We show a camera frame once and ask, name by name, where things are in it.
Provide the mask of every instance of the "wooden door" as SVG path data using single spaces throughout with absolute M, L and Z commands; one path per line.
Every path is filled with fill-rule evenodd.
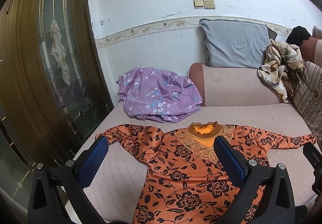
M 0 102 L 30 156 L 74 157 L 113 108 L 87 0 L 7 0 L 0 12 Z

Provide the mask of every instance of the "decorative wall border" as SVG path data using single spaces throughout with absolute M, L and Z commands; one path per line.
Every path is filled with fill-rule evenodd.
M 106 36 L 101 39 L 96 39 L 96 47 L 101 48 L 107 45 L 112 45 L 114 43 L 124 41 L 130 38 L 139 37 L 146 34 L 163 32 L 163 31 L 171 31 L 178 29 L 189 29 L 199 27 L 200 19 L 210 19 L 210 20 L 229 20 L 229 21 L 244 21 L 250 22 L 254 24 L 262 24 L 266 25 L 273 31 L 275 31 L 278 35 L 288 36 L 292 29 L 256 19 L 244 18 L 244 17 L 233 17 L 233 16 L 193 16 L 193 17 L 183 17 L 183 18 L 175 18 L 175 19 L 167 19 L 161 20 L 149 24 L 143 24 L 140 26 L 136 26 L 133 28 L 129 28 L 112 35 Z

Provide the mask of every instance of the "black cloth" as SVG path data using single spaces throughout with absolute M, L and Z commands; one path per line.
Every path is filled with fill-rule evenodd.
M 297 46 L 301 46 L 304 40 L 308 40 L 312 37 L 307 29 L 304 27 L 298 26 L 293 28 L 292 32 L 288 36 L 286 42 L 289 44 L 295 44 Z

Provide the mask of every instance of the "purple cloth with white flowers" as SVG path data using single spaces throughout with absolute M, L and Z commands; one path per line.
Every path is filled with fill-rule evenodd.
M 139 120 L 178 122 L 200 110 L 202 103 L 191 80 L 167 70 L 134 68 L 116 83 L 124 110 Z

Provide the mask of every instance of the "wall switch plate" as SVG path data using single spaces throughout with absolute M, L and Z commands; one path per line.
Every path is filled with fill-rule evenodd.
M 203 0 L 194 0 L 194 6 L 195 7 L 204 7 Z
M 215 0 L 203 0 L 205 9 L 215 9 Z

